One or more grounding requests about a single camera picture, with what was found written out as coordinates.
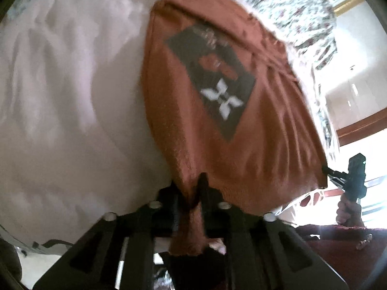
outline wrinkled fabric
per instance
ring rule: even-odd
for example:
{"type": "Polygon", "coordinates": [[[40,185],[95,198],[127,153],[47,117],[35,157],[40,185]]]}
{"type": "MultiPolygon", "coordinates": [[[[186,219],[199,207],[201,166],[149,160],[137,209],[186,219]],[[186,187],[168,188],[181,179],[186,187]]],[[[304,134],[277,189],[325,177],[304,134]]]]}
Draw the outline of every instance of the wrinkled fabric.
{"type": "Polygon", "coordinates": [[[243,0],[281,30],[287,40],[313,62],[326,66],[337,52],[336,18],[327,0],[243,0]]]}
{"type": "Polygon", "coordinates": [[[0,235],[13,245],[62,254],[46,243],[169,186],[139,86],[155,1],[31,0],[1,23],[0,235]]]}
{"type": "MultiPolygon", "coordinates": [[[[188,202],[202,172],[225,201],[256,215],[327,186],[285,47],[235,2],[156,3],[142,87],[152,135],[188,202]]],[[[193,206],[178,235],[182,253],[200,252],[198,217],[193,206]]]]}
{"type": "Polygon", "coordinates": [[[328,113],[325,96],[321,92],[321,84],[316,81],[312,62],[297,53],[297,50],[289,44],[286,50],[289,64],[299,80],[310,116],[319,133],[328,165],[333,168],[339,153],[339,140],[328,113]]]}

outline white wall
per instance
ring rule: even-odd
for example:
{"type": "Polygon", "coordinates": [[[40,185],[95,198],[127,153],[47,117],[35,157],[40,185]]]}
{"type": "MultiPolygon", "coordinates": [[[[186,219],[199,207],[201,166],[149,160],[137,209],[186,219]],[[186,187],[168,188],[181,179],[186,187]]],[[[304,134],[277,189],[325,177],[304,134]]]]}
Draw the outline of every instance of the white wall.
{"type": "Polygon", "coordinates": [[[363,2],[337,18],[335,37],[338,53],[316,77],[337,130],[387,107],[387,34],[363,2]]]}

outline finger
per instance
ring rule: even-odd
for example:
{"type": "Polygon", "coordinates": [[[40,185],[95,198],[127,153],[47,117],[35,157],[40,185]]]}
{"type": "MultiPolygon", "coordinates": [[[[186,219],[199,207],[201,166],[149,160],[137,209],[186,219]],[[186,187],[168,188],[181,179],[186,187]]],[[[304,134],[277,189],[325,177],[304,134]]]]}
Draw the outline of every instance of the finger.
{"type": "Polygon", "coordinates": [[[345,205],[346,205],[347,208],[350,209],[352,212],[354,212],[354,213],[356,213],[356,214],[361,213],[361,205],[359,205],[358,203],[348,201],[347,203],[345,203],[345,205]]]}
{"type": "Polygon", "coordinates": [[[346,223],[346,221],[347,221],[346,219],[341,218],[340,216],[337,216],[337,217],[336,217],[336,222],[337,222],[338,224],[340,224],[340,225],[346,223]]]}
{"type": "Polygon", "coordinates": [[[345,211],[347,209],[347,205],[345,205],[345,203],[342,201],[339,201],[337,207],[339,207],[339,209],[341,209],[343,211],[345,211]]]}
{"type": "Polygon", "coordinates": [[[342,219],[345,219],[345,221],[347,221],[349,218],[351,218],[351,214],[349,214],[349,213],[347,213],[347,212],[345,212],[345,211],[343,211],[341,209],[338,209],[336,211],[336,214],[337,214],[338,217],[340,217],[342,219]]]}
{"type": "Polygon", "coordinates": [[[350,200],[347,198],[347,196],[344,194],[341,195],[340,197],[340,201],[344,202],[344,203],[347,203],[349,202],[350,200]]]}

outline black metal frame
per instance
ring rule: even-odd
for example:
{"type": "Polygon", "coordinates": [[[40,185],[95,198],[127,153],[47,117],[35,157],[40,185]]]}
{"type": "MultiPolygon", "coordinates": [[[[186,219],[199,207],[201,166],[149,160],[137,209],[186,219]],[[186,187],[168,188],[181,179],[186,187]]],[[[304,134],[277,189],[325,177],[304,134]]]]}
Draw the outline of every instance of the black metal frame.
{"type": "Polygon", "coordinates": [[[366,158],[364,155],[358,153],[350,158],[348,162],[348,173],[333,171],[326,166],[322,167],[322,171],[330,178],[334,185],[345,191],[350,201],[355,202],[367,194],[367,187],[364,185],[366,177],[365,162],[366,158]]]}
{"type": "MultiPolygon", "coordinates": [[[[205,174],[197,189],[196,203],[201,202],[207,236],[223,238],[227,248],[228,289],[348,289],[345,281],[273,214],[253,216],[225,203],[221,193],[209,187],[205,174]]],[[[125,237],[129,239],[120,289],[152,289],[153,238],[172,236],[181,211],[188,208],[174,184],[161,189],[157,199],[159,203],[144,205],[135,213],[102,218],[38,280],[34,290],[114,289],[125,237]]]]}

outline white flower logo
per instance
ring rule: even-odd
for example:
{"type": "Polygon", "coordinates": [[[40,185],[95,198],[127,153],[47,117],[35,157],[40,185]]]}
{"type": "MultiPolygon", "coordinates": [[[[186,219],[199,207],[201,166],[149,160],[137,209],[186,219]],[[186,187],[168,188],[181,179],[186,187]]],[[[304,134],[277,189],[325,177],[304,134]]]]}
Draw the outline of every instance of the white flower logo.
{"type": "Polygon", "coordinates": [[[238,99],[236,96],[230,96],[227,93],[227,85],[221,78],[216,84],[216,90],[212,88],[205,88],[200,90],[200,93],[210,101],[217,101],[219,106],[219,113],[221,114],[223,120],[227,120],[230,115],[231,108],[230,106],[237,108],[243,105],[243,101],[238,99]]]}

